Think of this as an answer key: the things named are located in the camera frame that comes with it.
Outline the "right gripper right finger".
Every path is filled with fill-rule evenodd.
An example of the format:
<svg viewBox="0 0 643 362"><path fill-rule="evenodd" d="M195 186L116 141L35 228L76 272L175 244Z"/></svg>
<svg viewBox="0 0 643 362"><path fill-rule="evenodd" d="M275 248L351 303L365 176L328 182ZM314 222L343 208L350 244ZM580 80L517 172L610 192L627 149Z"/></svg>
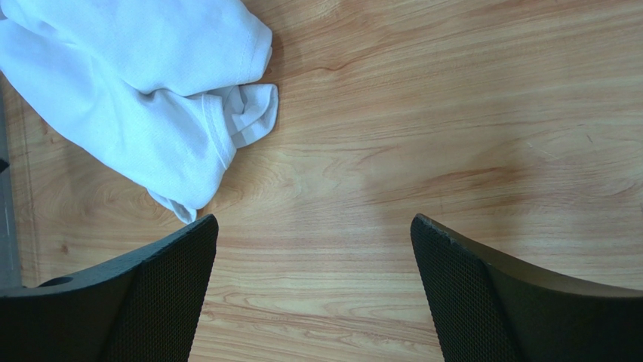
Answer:
<svg viewBox="0 0 643 362"><path fill-rule="evenodd" d="M411 243L446 361L640 361L642 293L563 275L418 214Z"/></svg>

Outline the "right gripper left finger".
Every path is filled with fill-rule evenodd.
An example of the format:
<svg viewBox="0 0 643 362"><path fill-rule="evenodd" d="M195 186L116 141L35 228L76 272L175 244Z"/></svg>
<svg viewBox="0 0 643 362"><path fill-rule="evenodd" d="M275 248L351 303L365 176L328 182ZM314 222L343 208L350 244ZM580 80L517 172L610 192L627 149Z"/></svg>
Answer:
<svg viewBox="0 0 643 362"><path fill-rule="evenodd" d="M3 361L186 361L219 226L213 215L37 287L1 291Z"/></svg>

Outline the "white t-shirt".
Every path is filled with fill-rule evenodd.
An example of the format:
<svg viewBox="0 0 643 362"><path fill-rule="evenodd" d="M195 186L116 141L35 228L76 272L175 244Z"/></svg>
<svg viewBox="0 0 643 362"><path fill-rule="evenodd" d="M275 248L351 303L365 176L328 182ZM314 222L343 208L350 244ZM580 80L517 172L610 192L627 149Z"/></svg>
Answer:
<svg viewBox="0 0 643 362"><path fill-rule="evenodd" d="M185 223L268 135L272 30L240 1L3 1L1 71L61 136Z"/></svg>

